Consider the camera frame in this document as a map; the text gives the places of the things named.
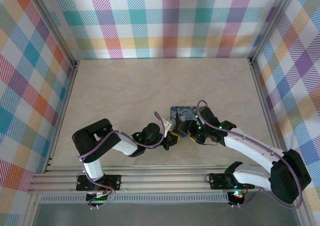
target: light wood surface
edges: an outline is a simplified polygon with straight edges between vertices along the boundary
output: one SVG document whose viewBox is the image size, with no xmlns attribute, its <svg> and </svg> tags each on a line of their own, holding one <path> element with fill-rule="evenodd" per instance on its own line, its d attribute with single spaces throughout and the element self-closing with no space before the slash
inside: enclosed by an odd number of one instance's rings
<svg viewBox="0 0 320 226">
<path fill-rule="evenodd" d="M 220 121 L 271 144 L 271 138 L 245 58 L 82 60 L 76 75 L 53 157 L 53 166 L 79 166 L 73 133 L 107 118 L 129 135 L 148 123 L 160 124 L 154 111 L 170 118 L 171 106 L 195 106 L 204 99 Z M 169 151 L 147 149 L 136 158 L 110 150 L 103 166 L 254 164 L 245 155 L 218 144 L 198 145 L 183 138 Z"/>
</svg>

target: yellow part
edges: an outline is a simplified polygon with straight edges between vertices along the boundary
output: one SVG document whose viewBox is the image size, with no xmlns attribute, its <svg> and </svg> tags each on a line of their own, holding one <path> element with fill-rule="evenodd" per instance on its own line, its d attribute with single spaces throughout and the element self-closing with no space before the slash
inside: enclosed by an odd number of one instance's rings
<svg viewBox="0 0 320 226">
<path fill-rule="evenodd" d="M 190 136 L 190 139 L 191 139 L 193 142 L 196 142 L 196 140 L 195 140 L 193 137 L 191 137 L 191 136 Z"/>
<path fill-rule="evenodd" d="M 172 135 L 174 136 L 177 136 L 178 137 L 178 140 L 176 141 L 176 143 L 178 144 L 179 141 L 180 141 L 180 138 L 181 138 L 181 135 L 177 134 L 177 133 L 174 133 L 174 132 L 170 132 Z"/>
</svg>

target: plaid wallpaper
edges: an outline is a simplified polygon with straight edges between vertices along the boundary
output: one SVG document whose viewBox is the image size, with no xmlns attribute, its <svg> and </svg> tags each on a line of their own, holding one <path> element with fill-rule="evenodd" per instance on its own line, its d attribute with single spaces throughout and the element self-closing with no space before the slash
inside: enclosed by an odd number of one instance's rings
<svg viewBox="0 0 320 226">
<path fill-rule="evenodd" d="M 280 143 L 311 175 L 306 200 L 320 225 L 320 0 L 290 2 L 258 63 Z"/>
<path fill-rule="evenodd" d="M 43 0 L 85 59 L 251 55 L 280 0 Z"/>
<path fill-rule="evenodd" d="M 72 68 L 31 0 L 0 0 L 0 225 L 18 225 Z"/>
</svg>

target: metal rail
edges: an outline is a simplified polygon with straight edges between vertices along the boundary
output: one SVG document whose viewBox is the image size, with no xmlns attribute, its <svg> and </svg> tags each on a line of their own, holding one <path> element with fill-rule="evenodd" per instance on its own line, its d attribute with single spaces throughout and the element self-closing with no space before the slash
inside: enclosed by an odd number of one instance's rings
<svg viewBox="0 0 320 226">
<path fill-rule="evenodd" d="M 268 24 L 264 35 L 261 37 L 260 41 L 258 42 L 258 45 L 256 47 L 256 50 L 252 56 L 252 61 L 255 62 L 258 60 L 260 54 L 265 49 L 271 35 L 275 31 L 276 27 L 278 26 L 282 16 L 284 15 L 289 3 L 291 0 L 281 0 L 279 5 L 275 9 L 274 16 L 272 17 L 270 23 Z"/>
<path fill-rule="evenodd" d="M 46 173 L 35 174 L 29 193 L 61 194 L 83 193 L 76 191 L 80 167 L 50 167 Z M 204 193 L 228 190 L 211 190 L 205 181 L 208 173 L 224 173 L 219 166 L 113 166 L 104 170 L 107 175 L 121 175 L 119 193 Z"/>
<path fill-rule="evenodd" d="M 111 203 L 163 204 L 163 203 L 227 203 L 227 192 L 185 193 L 117 193 Z M 87 204 L 86 193 L 42 194 L 39 204 Z"/>
<path fill-rule="evenodd" d="M 45 158 L 45 164 L 43 165 L 43 168 L 42 168 L 42 172 L 44 172 L 44 173 L 46 172 L 46 169 L 47 169 L 48 165 L 50 164 L 49 161 L 52 160 L 52 158 L 53 158 L 53 156 L 55 154 L 55 150 L 56 150 L 56 147 L 57 147 L 57 143 L 58 143 L 58 138 L 59 138 L 59 135 L 60 135 L 61 127 L 62 127 L 64 118 L 65 118 L 65 115 L 66 115 L 66 112 L 67 112 L 67 107 L 68 107 L 69 99 L 70 99 L 70 96 L 71 96 L 71 91 L 72 91 L 72 88 L 73 88 L 75 80 L 76 80 L 76 75 L 77 75 L 77 72 L 78 72 L 78 66 L 79 66 L 79 64 L 77 64 L 75 66 L 75 68 L 72 69 L 72 73 L 71 73 L 71 77 L 70 77 L 70 83 L 69 83 L 68 89 L 66 91 L 64 100 L 63 100 L 62 109 L 61 109 L 61 112 L 59 114 L 59 117 L 58 117 L 58 120 L 57 120 L 57 123 L 56 123 L 56 128 L 54 130 L 53 138 L 52 138 L 52 141 L 51 141 L 51 144 L 50 144 L 50 147 L 49 147 L 50 151 L 49 151 L 49 153 L 47 154 L 47 156 Z"/>
<path fill-rule="evenodd" d="M 62 50 L 63 54 L 69 61 L 69 63 L 75 67 L 79 58 L 74 58 L 73 54 L 71 53 L 64 37 L 61 35 L 56 23 L 54 22 L 52 15 L 48 12 L 47 7 L 45 6 L 42 0 L 32 0 L 33 4 L 35 5 L 36 9 L 39 11 L 43 21 L 46 23 L 49 31 L 53 35 L 54 39 L 56 40 L 58 46 Z"/>
<path fill-rule="evenodd" d="M 259 82 L 259 75 L 257 74 L 257 70 L 256 70 L 256 68 L 259 67 L 259 64 L 257 61 L 252 61 L 250 58 L 248 58 L 248 63 L 250 66 L 250 70 L 252 73 L 252 77 L 254 80 L 256 91 L 257 91 L 257 94 L 258 94 L 258 97 L 259 97 L 259 100 L 261 103 L 261 107 L 263 110 L 263 114 L 264 114 L 264 117 L 266 120 L 266 124 L 267 124 L 268 130 L 269 130 L 270 136 L 271 136 L 273 146 L 277 149 L 280 149 L 281 146 L 280 146 L 280 141 L 279 141 L 279 138 L 278 138 L 278 135 L 276 132 L 276 127 L 275 127 L 274 122 L 272 120 L 271 112 L 270 112 L 269 107 L 267 105 L 266 96 L 263 93 L 262 85 Z M 297 216 L 298 216 L 298 219 L 299 219 L 301 226 L 315 226 L 316 225 L 315 219 L 312 215 L 312 211 L 305 201 L 303 201 L 301 207 L 296 210 L 296 213 L 297 213 Z"/>
</svg>

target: floor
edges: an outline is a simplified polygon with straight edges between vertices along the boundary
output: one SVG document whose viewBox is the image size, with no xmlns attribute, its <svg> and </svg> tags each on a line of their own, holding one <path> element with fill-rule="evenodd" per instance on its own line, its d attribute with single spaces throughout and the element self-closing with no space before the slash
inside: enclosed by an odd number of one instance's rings
<svg viewBox="0 0 320 226">
<path fill-rule="evenodd" d="M 111 203 L 100 210 L 89 210 L 80 203 L 39 204 L 33 225 L 298 226 L 298 222 L 294 210 L 281 207 L 261 193 L 241 208 L 212 202 Z"/>
<path fill-rule="evenodd" d="M 101 59 L 80 62 L 52 166 L 79 166 L 75 131 L 107 118 L 129 135 L 148 123 L 170 118 L 171 106 L 195 106 L 204 99 L 220 121 L 271 144 L 271 138 L 246 58 Z M 169 151 L 161 146 L 136 158 L 110 150 L 103 166 L 254 164 L 222 145 L 198 145 L 188 138 Z"/>
</svg>

